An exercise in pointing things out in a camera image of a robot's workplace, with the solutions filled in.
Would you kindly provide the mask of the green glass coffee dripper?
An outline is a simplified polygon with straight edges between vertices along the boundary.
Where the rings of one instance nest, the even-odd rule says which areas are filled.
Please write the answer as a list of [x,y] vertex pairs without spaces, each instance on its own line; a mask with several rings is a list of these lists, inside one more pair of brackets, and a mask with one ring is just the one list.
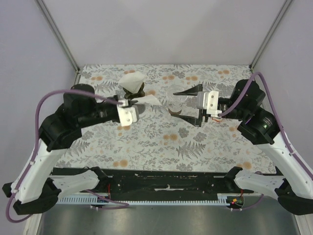
[[125,99],[135,99],[135,98],[140,98],[140,97],[144,97],[145,96],[145,92],[144,92],[144,83],[142,83],[142,85],[140,86],[139,90],[137,93],[132,93],[130,91],[128,91],[127,89],[123,88],[125,94],[124,94],[124,98]]

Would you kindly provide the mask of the clear glass cup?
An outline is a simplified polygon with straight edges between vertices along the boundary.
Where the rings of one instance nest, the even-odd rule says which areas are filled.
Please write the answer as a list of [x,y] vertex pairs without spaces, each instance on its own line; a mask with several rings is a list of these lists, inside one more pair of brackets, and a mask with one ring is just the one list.
[[177,96],[177,95],[173,95],[173,93],[182,92],[184,90],[185,90],[185,88],[183,86],[180,86],[180,85],[171,85],[167,89],[167,106],[168,106],[168,109],[171,109],[171,110],[182,109],[183,104],[187,100],[187,96],[184,96],[184,95],[183,96]]

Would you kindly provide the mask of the white paper coffee filter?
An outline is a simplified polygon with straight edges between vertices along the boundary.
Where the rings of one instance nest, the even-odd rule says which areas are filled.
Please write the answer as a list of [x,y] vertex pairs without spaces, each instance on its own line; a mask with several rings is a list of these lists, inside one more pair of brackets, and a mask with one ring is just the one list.
[[137,93],[146,77],[145,74],[138,71],[128,73],[122,76],[119,80],[119,85],[132,93]]

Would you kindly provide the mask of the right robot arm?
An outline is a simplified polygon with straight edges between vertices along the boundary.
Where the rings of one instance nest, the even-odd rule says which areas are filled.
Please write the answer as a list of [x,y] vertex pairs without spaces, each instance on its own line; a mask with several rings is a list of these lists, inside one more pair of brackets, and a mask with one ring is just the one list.
[[225,118],[239,120],[241,135],[262,150],[281,172],[269,176],[233,167],[224,180],[228,192],[245,189],[269,196],[295,215],[313,212],[313,171],[301,157],[293,156],[289,150],[291,143],[279,128],[278,119],[261,107],[266,94],[255,81],[240,80],[229,98],[220,97],[218,91],[204,92],[201,84],[176,95],[196,96],[198,117],[178,116],[195,127],[209,118],[220,118],[231,108]]

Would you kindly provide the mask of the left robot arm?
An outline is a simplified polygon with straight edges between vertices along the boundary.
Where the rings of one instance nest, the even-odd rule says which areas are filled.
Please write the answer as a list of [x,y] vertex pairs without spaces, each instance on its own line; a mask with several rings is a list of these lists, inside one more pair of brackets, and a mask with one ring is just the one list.
[[139,119],[137,100],[115,95],[96,95],[88,84],[59,90],[63,103],[42,122],[35,122],[35,145],[23,171],[2,190],[9,199],[7,209],[14,209],[23,220],[51,209],[59,199],[94,189],[106,190],[109,177],[99,167],[88,167],[77,175],[52,178],[58,160],[82,137],[84,128],[105,122],[129,126]]

